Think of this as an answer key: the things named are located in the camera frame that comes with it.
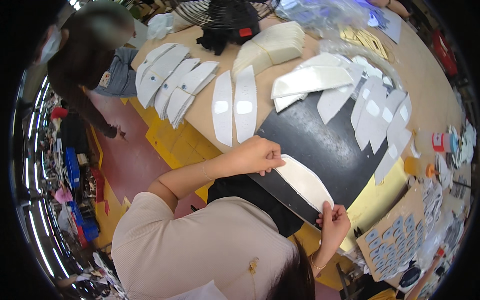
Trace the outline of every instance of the black work surface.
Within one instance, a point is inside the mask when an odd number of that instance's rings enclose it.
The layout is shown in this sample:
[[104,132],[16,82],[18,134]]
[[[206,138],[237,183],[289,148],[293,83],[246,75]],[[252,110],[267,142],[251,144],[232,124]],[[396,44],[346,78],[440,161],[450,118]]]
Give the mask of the black work surface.
[[[375,155],[370,144],[362,152],[350,122],[355,101],[350,98],[324,125],[317,110],[320,95],[310,93],[280,113],[273,109],[257,134],[279,143],[282,154],[290,155],[318,175],[334,203],[348,208],[382,160],[387,141]],[[315,224],[318,213],[277,172],[249,176],[305,221]]]

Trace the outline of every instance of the pink clothing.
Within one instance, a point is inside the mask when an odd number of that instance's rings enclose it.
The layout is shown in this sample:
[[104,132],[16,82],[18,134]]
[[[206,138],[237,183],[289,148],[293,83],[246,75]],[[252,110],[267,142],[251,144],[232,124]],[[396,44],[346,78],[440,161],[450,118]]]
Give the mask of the pink clothing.
[[55,200],[57,200],[60,204],[61,203],[66,203],[66,202],[69,202],[69,201],[72,201],[73,200],[73,196],[72,196],[72,193],[70,192],[70,190],[67,188],[66,189],[67,191],[64,192],[63,189],[59,189],[56,193],[55,193]]

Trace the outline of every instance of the fan grille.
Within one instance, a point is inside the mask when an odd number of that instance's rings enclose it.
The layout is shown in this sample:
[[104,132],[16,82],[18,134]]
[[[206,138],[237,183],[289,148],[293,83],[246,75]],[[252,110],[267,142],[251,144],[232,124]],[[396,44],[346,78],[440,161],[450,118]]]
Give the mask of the fan grille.
[[175,11],[188,22],[210,29],[241,29],[259,21],[280,3],[280,0],[197,0],[170,2]]

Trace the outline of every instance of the blue crate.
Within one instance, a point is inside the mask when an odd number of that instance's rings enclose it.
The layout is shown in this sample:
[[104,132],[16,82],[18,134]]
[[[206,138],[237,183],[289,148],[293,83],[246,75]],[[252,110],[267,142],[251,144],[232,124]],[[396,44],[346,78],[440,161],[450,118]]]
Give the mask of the blue crate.
[[93,219],[85,219],[82,229],[84,230],[85,239],[87,241],[93,241],[98,238],[98,228]]
[[78,167],[77,154],[73,147],[67,147],[65,151],[65,160],[70,184],[72,185],[72,188],[78,188],[80,186],[80,168]]
[[80,213],[80,209],[78,208],[77,202],[74,201],[69,201],[67,202],[68,205],[72,208],[73,215],[75,216],[75,222],[77,223],[78,226],[81,226],[84,224],[84,218],[82,217],[82,213]]

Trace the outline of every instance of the woman's hand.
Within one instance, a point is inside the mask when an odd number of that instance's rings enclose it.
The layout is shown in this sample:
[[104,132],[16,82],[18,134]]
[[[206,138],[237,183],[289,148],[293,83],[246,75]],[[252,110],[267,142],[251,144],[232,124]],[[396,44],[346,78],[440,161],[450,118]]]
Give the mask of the woman's hand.
[[317,224],[322,227],[320,253],[323,261],[330,260],[350,230],[351,224],[343,205],[335,204],[333,210],[328,201],[324,202],[324,213],[318,214]]
[[218,177],[249,173],[259,173],[264,176],[265,172],[285,165],[280,158],[280,145],[258,135],[254,135],[232,151],[210,162],[212,168],[215,168],[213,165],[217,166],[211,174],[218,174]]

